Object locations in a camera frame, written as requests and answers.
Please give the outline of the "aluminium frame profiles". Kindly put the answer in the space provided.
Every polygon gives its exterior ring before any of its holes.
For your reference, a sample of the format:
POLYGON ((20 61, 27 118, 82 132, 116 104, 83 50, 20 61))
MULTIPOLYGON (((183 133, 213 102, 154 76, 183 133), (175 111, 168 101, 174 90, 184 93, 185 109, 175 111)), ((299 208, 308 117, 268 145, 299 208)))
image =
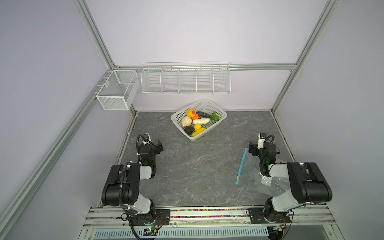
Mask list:
MULTIPOLYGON (((318 39, 323 33, 326 25, 330 18, 334 14, 335 10, 339 6, 339 1, 327 1, 324 9, 322 10, 319 19, 317 20, 315 27, 310 34, 298 60, 295 63, 274 63, 274 64, 231 64, 229 65, 230 71, 291 71, 288 80, 284 84, 281 92, 279 93, 276 102, 272 107, 272 112, 276 112, 280 106, 284 96, 286 95, 288 88, 293 82, 295 76, 298 74, 300 68, 304 64, 305 60, 310 55, 310 52, 316 45, 318 39)), ((99 53, 102 56, 108 70, 103 75, 100 83, 103 84, 107 80, 108 74, 112 73, 113 70, 133 70, 141 71, 142 67, 139 66, 116 66, 113 63, 112 57, 107 50, 105 41, 103 40, 100 31, 95 23, 95 20, 91 14, 88 4, 86 1, 74 1, 74 5, 81 16, 83 23, 85 24, 93 42, 95 43, 99 53)), ((57 164, 67 146, 71 142, 72 138, 76 135, 78 129, 83 124, 84 120, 89 115, 93 106, 96 103, 96 94, 91 93, 81 107, 77 110, 75 115, 72 117, 70 122, 60 133, 59 137, 55 140, 53 145, 50 147, 48 152, 42 158, 38 166, 35 168, 33 173, 24 183, 22 188, 16 194, 14 199, 8 205, 6 210, 1 215, 1 239, 4 240, 11 233, 19 219, 32 202, 33 198, 40 190, 43 183, 57 164)))

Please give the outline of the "orange tangerine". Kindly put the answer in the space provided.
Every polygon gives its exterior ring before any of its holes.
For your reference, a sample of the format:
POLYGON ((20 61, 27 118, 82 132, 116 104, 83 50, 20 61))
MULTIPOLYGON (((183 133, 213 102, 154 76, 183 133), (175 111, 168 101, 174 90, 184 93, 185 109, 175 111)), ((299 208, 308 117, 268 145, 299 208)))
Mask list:
POLYGON ((197 119, 199 119, 199 115, 198 115, 198 114, 195 114, 195 115, 192 117, 192 120, 194 121, 194 120, 197 120, 197 119))

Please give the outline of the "white mesh wall box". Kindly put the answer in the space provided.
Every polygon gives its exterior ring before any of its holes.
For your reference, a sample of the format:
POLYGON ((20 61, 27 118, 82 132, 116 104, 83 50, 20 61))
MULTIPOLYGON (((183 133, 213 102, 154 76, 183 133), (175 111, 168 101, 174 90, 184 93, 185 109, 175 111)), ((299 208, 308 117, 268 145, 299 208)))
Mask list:
POLYGON ((139 86, 136 71, 112 70, 96 97, 104 110, 129 111, 139 86))

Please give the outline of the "white perforated plastic basket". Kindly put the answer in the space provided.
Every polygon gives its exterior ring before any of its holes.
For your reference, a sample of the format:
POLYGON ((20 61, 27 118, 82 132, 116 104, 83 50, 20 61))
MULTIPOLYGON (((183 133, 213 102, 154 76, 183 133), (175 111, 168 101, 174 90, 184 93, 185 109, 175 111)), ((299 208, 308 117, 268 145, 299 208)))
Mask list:
POLYGON ((219 107, 216 103, 214 103, 209 99, 200 99, 188 105, 187 107, 179 110, 173 115, 171 115, 171 120, 174 123, 174 125, 178 128, 178 130, 182 132, 184 136, 186 136, 192 142, 196 141, 197 139, 207 134, 209 131, 213 130, 226 118, 227 118, 227 113, 221 107, 219 107), (189 125, 189 127, 193 128, 193 131, 190 134, 185 132, 185 128, 187 128, 188 126, 183 126, 182 124, 183 119, 185 117, 188 117, 189 110, 195 110, 196 112, 203 112, 206 114, 210 114, 210 116, 215 113, 219 119, 217 121, 210 120, 208 123, 201 124, 203 130, 193 136, 193 134, 196 132, 194 128, 195 124, 191 122, 191 124, 189 125))

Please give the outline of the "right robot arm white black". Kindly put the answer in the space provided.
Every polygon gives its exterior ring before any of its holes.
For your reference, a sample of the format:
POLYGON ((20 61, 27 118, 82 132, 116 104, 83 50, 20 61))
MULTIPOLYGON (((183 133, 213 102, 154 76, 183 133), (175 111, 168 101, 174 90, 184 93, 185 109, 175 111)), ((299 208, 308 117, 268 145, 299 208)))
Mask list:
POLYGON ((268 223, 286 220, 291 210, 304 205, 329 202, 333 192, 316 163, 278 163, 280 150, 274 135, 260 133, 258 141, 249 142, 248 152, 259 158, 259 169, 265 178, 287 179, 290 189, 266 200, 261 216, 268 223))

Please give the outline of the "white vent grille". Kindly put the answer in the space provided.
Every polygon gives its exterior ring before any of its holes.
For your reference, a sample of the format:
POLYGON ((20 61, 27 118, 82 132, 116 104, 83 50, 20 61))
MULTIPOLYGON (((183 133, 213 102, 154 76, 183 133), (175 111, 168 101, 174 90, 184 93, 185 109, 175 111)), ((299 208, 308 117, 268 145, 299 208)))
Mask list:
MULTIPOLYGON (((219 239, 236 237, 268 237, 267 227, 217 227, 217 228, 162 228, 157 234, 150 235, 143 228, 136 230, 142 240, 170 240, 170 239, 219 239)), ((134 240, 131 229, 104 229, 97 230, 94 240, 134 240)))

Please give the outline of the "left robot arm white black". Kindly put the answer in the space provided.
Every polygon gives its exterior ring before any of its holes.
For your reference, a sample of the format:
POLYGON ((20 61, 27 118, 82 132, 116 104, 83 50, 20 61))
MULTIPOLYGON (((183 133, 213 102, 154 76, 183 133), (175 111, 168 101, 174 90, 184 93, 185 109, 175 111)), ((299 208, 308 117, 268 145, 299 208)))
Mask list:
POLYGON ((162 142, 154 144, 150 134, 140 134, 136 139, 137 161, 113 165, 102 191, 102 204, 120 207, 127 220, 135 224, 150 225, 157 214, 153 200, 140 194, 140 181, 156 175, 156 155, 164 151, 162 142))

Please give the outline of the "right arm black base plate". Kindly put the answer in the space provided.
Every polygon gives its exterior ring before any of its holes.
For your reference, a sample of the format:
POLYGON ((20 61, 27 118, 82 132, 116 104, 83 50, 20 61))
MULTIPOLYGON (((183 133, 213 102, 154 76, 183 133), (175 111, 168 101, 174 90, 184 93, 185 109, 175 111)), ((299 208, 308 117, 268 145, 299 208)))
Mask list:
POLYGON ((291 218, 289 213, 267 213, 264 207, 248 208, 246 211, 252 224, 289 224, 291 218))

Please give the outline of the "clear zip bag blue zipper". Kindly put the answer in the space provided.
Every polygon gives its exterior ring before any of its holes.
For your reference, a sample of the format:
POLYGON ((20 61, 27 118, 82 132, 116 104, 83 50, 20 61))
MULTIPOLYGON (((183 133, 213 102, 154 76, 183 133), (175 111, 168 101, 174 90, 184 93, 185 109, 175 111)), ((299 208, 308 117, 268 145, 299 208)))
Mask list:
POLYGON ((237 187, 245 188, 247 192, 256 192, 270 197, 279 196, 290 190, 287 178, 263 176, 257 156, 252 156, 245 148, 240 168, 235 182, 237 187))

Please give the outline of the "small yellow lemon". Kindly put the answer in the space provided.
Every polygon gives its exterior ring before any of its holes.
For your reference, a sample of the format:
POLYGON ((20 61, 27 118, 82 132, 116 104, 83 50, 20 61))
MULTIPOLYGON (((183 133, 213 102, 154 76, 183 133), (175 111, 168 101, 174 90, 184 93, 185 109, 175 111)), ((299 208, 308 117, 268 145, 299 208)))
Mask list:
POLYGON ((194 125, 195 131, 199 130, 202 128, 201 124, 195 124, 194 125))

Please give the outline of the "dark round avocado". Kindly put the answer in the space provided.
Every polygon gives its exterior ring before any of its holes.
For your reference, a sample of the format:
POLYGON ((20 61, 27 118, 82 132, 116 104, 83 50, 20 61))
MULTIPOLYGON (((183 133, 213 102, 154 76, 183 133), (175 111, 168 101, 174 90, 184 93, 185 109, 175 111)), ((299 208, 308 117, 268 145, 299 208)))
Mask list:
POLYGON ((195 131, 195 128, 192 127, 192 126, 188 126, 188 127, 185 127, 185 128, 184 128, 184 132, 185 132, 187 135, 191 135, 194 131, 195 131))

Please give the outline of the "beige round potato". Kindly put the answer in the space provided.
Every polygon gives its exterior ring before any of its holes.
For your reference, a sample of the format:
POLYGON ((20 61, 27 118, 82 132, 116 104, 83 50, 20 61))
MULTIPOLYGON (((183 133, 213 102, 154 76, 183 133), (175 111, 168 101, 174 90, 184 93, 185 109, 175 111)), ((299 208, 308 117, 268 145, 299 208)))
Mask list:
POLYGON ((182 125, 182 127, 188 127, 188 126, 190 126, 192 123, 193 123, 193 120, 192 120, 190 117, 188 117, 188 116, 184 117, 184 118, 182 119, 182 121, 181 121, 181 125, 182 125))

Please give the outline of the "yellow peach with red spot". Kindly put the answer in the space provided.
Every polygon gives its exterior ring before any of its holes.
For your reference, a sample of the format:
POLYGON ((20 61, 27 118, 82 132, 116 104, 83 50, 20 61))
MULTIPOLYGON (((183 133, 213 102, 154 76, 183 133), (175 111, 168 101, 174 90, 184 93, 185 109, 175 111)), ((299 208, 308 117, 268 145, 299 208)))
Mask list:
POLYGON ((190 109, 187 111, 187 116, 190 118, 194 118, 196 115, 196 111, 194 109, 190 109))

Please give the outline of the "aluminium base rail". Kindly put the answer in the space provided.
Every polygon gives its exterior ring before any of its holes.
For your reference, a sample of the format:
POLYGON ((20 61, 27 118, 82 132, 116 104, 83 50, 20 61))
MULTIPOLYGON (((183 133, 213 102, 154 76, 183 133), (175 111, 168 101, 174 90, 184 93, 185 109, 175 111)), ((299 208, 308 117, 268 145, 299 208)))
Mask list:
MULTIPOLYGON (((264 217, 256 216, 249 206, 221 207, 162 207, 156 210, 159 217, 157 225, 170 227, 245 227, 245 226, 274 226, 286 224, 297 225, 335 225, 331 211, 326 205, 309 205, 296 208, 285 214, 285 219, 278 218, 271 222, 264 217)), ((128 226, 122 218, 127 216, 120 208, 90 209, 83 223, 84 229, 122 229, 128 226)))

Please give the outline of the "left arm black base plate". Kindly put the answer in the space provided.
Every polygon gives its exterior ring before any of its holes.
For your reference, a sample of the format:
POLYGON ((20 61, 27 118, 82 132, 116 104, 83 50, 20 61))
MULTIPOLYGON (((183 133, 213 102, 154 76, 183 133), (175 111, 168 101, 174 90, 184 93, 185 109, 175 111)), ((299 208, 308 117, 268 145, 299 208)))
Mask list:
POLYGON ((155 209, 148 214, 130 217, 133 226, 168 226, 171 220, 170 209, 155 209))

